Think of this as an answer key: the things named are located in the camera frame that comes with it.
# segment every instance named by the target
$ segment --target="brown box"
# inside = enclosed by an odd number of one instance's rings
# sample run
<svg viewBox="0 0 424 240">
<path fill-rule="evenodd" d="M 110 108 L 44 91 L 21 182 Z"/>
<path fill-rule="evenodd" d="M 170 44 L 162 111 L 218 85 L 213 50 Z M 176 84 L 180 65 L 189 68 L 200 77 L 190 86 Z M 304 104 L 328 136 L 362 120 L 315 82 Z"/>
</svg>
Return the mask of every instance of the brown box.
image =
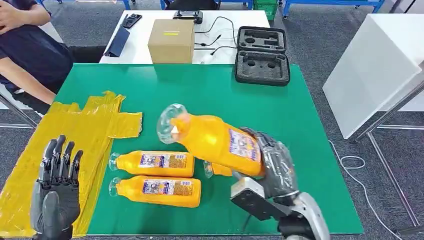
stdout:
<svg viewBox="0 0 424 240">
<path fill-rule="evenodd" d="M 154 64 L 191 64 L 195 49 L 193 20 L 156 19 L 147 46 Z"/>
</svg>

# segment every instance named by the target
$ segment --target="blue table frame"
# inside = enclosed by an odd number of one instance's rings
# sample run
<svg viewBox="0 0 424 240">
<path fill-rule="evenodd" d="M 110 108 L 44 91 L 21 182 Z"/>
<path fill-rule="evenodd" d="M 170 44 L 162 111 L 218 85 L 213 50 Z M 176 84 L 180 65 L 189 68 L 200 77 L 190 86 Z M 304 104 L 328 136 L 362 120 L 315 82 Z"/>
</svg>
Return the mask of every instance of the blue table frame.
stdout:
<svg viewBox="0 0 424 240">
<path fill-rule="evenodd" d="M 243 3 L 247 4 L 247 8 L 249 10 L 253 9 L 253 0 L 222 0 L 222 3 Z M 160 0 L 160 7 L 162 8 L 162 10 L 165 10 L 165 8 L 167 7 L 164 0 Z"/>
<path fill-rule="evenodd" d="M 47 10 L 46 6 L 44 6 L 44 3 L 43 3 L 44 0 L 36 0 L 36 1 L 37 1 L 37 3 L 39 3 L 41 6 L 43 6 Z M 74 0 L 57 0 L 57 2 L 59 4 L 62 4 L 63 1 L 74 1 Z M 123 2 L 123 4 L 125 5 L 125 10 L 131 10 L 130 3 L 128 2 L 128 0 L 119 0 L 119 1 Z"/>
<path fill-rule="evenodd" d="M 285 0 L 282 16 L 284 19 L 289 17 L 289 8 L 291 4 L 319 4 L 319 5 L 354 5 L 359 6 L 374 6 L 373 14 L 376 14 L 382 7 L 385 0 Z"/>
</svg>

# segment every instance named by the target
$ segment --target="orange bottle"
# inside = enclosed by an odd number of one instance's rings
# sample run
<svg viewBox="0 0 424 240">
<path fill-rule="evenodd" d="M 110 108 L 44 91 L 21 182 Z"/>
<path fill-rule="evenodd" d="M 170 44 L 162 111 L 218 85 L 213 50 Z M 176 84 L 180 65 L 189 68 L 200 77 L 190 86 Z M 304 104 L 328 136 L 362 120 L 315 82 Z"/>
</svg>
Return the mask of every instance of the orange bottle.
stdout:
<svg viewBox="0 0 424 240">
<path fill-rule="evenodd" d="M 195 158 L 191 153 L 178 151 L 133 151 L 122 155 L 114 152 L 109 158 L 109 168 L 134 175 L 191 178 Z"/>
<path fill-rule="evenodd" d="M 250 176 L 263 174 L 256 140 L 217 116 L 191 115 L 175 103 L 162 112 L 156 130 L 162 142 L 178 142 L 196 158 Z"/>
<path fill-rule="evenodd" d="M 231 168 L 216 163 L 203 161 L 203 168 L 208 179 L 213 175 L 222 175 L 226 177 L 233 176 Z"/>
<path fill-rule="evenodd" d="M 201 188 L 200 180 L 194 178 L 115 177 L 109 184 L 109 194 L 121 195 L 134 202 L 195 208 L 200 204 Z"/>
</svg>

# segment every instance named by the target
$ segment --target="gray carpet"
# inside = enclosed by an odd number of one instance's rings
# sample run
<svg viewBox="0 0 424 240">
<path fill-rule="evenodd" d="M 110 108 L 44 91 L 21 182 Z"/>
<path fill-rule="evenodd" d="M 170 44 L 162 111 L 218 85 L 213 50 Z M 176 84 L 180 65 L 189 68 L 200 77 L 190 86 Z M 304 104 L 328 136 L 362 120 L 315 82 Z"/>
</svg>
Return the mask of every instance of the gray carpet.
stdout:
<svg viewBox="0 0 424 240">
<path fill-rule="evenodd" d="M 159 10 L 159 0 L 137 0 L 132 9 Z M 45 1 L 52 12 L 52 23 L 62 36 L 65 43 L 73 46 L 105 45 L 118 22 L 124 5 L 118 3 L 87 3 L 64 2 L 58 4 L 53 0 Z M 224 3 L 222 9 L 242 10 L 241 4 Z M 390 6 L 385 4 L 381 9 L 387 12 Z M 360 27 L 371 7 L 361 6 L 321 6 L 294 4 L 290 8 L 289 18 L 282 20 L 278 12 L 273 27 L 283 28 L 287 33 L 288 57 L 291 63 L 300 65 L 312 95 L 319 117 L 327 136 L 335 144 L 341 156 L 356 155 L 363 157 L 366 166 L 362 169 L 350 170 L 351 173 L 365 184 L 371 204 L 380 218 L 391 229 L 410 227 L 411 221 L 403 209 L 395 189 L 384 172 L 380 160 L 370 141 L 365 138 L 361 143 L 344 140 L 337 123 L 322 91 L 322 86 L 355 32 Z M 7 111 L 0 112 L 0 122 L 12 118 Z M 397 113 L 389 121 L 391 124 L 424 125 L 424 113 Z M 17 157 L 24 149 L 31 130 L 2 129 L 0 130 L 0 155 L 3 165 L 0 166 L 0 179 L 3 186 L 6 177 L 12 170 Z M 393 168 L 399 184 L 403 187 L 418 220 L 424 222 L 424 192 L 419 185 L 424 180 L 424 169 L 421 160 L 424 152 L 421 150 L 424 142 L 424 132 L 410 130 L 378 129 L 374 132 L 377 142 L 385 153 Z M 358 215 L 362 221 L 365 234 L 333 235 L 335 240 L 390 240 L 391 236 L 373 216 L 367 205 L 362 187 L 354 182 L 342 170 L 346 185 L 350 191 Z M 84 237 L 83 239 L 112 239 L 111 237 Z M 150 239 L 148 236 L 114 237 L 113 239 Z M 152 239 L 215 239 L 215 237 L 153 237 Z M 276 236 L 229 236 L 221 239 L 280 239 Z M 423 239 L 422 234 L 405 236 L 405 240 Z"/>
</svg>

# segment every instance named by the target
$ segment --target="robotic hand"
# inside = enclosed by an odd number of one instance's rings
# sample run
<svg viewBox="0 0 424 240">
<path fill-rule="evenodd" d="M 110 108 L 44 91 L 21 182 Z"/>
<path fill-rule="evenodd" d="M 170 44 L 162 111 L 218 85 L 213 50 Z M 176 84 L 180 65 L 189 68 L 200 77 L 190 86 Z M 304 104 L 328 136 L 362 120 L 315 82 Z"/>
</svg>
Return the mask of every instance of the robotic hand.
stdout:
<svg viewBox="0 0 424 240">
<path fill-rule="evenodd" d="M 45 148 L 32 191 L 30 223 L 37 239 L 71 239 L 72 223 L 80 215 L 78 173 L 83 151 L 76 153 L 71 165 L 75 144 L 70 141 L 61 158 L 65 140 L 60 135 Z"/>
<path fill-rule="evenodd" d="M 298 189 L 287 147 L 263 132 L 240 128 L 259 144 L 265 176 L 255 180 L 238 172 L 231 186 L 231 201 L 257 219 L 273 217 L 287 240 L 329 240 L 330 233 L 315 200 Z"/>
</svg>

